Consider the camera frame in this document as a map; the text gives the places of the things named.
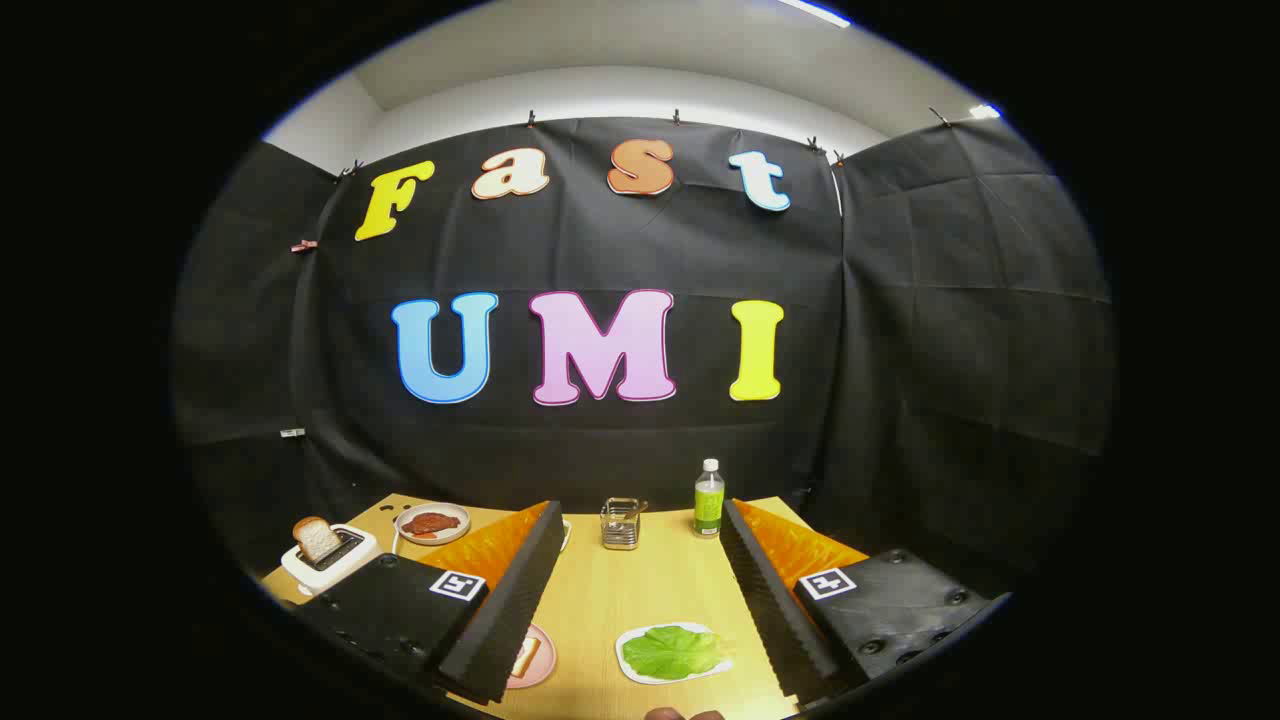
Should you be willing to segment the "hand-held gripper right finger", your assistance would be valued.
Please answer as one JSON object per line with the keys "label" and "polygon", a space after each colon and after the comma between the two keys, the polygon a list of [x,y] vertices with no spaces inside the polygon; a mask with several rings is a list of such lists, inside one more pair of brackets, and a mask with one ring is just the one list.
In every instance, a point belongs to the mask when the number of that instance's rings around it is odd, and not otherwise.
{"label": "hand-held gripper right finger", "polygon": [[910,550],[869,556],[736,498],[719,537],[780,687],[804,706],[881,685],[1001,607]]}

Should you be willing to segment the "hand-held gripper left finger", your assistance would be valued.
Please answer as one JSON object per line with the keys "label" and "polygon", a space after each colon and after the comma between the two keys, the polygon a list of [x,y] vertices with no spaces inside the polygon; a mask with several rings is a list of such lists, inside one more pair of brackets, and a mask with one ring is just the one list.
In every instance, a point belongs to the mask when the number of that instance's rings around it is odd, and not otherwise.
{"label": "hand-held gripper left finger", "polygon": [[424,559],[380,553],[296,615],[399,682],[499,702],[563,538],[561,502],[535,503]]}

